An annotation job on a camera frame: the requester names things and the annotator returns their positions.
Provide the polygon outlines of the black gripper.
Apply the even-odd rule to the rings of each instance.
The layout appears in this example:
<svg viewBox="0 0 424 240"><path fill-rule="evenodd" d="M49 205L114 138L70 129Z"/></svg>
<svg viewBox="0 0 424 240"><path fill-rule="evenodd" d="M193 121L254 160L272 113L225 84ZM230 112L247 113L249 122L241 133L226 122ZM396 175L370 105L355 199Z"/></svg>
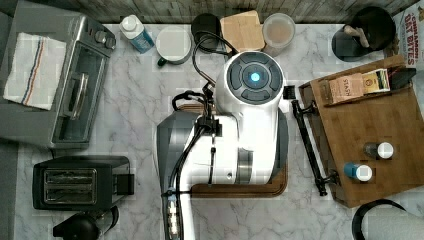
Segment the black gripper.
<svg viewBox="0 0 424 240"><path fill-rule="evenodd" d="M283 90L283 98L285 100L295 99L296 98L296 92L295 92L295 86L285 86Z"/></svg>

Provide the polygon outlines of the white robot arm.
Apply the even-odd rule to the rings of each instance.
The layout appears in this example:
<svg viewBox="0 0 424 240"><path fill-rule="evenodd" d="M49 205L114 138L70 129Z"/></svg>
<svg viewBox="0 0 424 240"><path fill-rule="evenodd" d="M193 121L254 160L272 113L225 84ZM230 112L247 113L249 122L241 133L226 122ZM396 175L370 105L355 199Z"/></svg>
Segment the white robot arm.
<svg viewBox="0 0 424 240"><path fill-rule="evenodd" d="M199 113L176 109L156 130L166 240L195 240L195 185L265 185L287 161L288 126L279 108L286 79L259 51L232 56Z"/></svg>

